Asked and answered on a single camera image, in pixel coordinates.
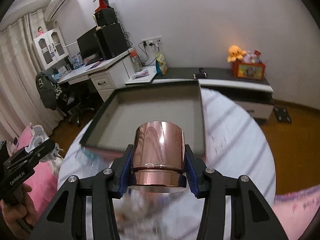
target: computer monitor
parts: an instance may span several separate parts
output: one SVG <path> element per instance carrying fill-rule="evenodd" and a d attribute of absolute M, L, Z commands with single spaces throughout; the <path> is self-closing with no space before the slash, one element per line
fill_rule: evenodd
<path fill-rule="evenodd" d="M 99 40 L 96 36 L 96 27 L 93 27 L 91 30 L 79 37 L 77 42 L 83 59 L 90 57 L 93 54 L 98 54 L 98 57 L 101 57 Z"/>

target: human hand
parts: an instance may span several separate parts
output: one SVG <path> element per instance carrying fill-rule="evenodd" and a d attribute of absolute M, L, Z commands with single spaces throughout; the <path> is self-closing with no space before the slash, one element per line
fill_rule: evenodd
<path fill-rule="evenodd" d="M 28 195 L 28 192 L 31 191 L 32 188 L 29 185 L 22 184 L 24 197 L 23 204 L 11 206 L 6 204 L 3 200 L 0 201 L 4 221 L 12 233 L 19 239 L 28 239 L 29 233 L 18 224 L 17 220 L 25 218 L 26 222 L 32 226 L 34 226 L 37 221 L 35 205 L 33 204 L 31 197 Z"/>

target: snack bag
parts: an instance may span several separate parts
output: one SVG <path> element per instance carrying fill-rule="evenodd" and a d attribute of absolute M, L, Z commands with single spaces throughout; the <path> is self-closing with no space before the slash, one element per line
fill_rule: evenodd
<path fill-rule="evenodd" d="M 164 75 L 168 71 L 164 56 L 160 52 L 156 55 L 156 71 L 159 75 Z"/>

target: yellow octopus plush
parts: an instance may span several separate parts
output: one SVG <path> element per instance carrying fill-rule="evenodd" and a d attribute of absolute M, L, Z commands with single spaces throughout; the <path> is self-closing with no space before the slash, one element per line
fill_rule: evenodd
<path fill-rule="evenodd" d="M 243 56 L 247 54 L 245 50 L 241 50 L 238 46 L 232 45 L 229 47 L 228 62 L 235 62 L 237 59 L 243 60 Z"/>

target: rose gold cup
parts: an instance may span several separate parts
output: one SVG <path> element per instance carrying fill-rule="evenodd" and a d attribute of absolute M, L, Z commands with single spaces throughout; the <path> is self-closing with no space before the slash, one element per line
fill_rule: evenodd
<path fill-rule="evenodd" d="M 129 187 L 155 193 L 182 191 L 187 185 L 183 161 L 181 128 L 169 122 L 145 123 L 136 131 Z"/>

